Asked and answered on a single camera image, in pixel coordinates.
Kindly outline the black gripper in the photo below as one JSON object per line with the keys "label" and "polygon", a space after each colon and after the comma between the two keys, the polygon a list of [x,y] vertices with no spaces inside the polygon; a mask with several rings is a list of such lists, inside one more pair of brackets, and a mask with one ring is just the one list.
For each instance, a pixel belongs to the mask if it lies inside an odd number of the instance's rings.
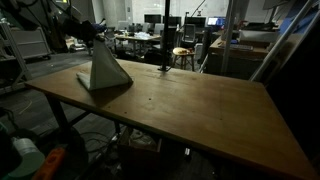
{"label": "black gripper", "polygon": [[64,21],[64,32],[69,35],[81,39],[85,42],[92,41],[94,39],[101,42],[104,38],[101,33],[105,30],[103,25],[96,23],[90,23],[89,21],[83,21],[82,23],[75,22],[73,20]]}

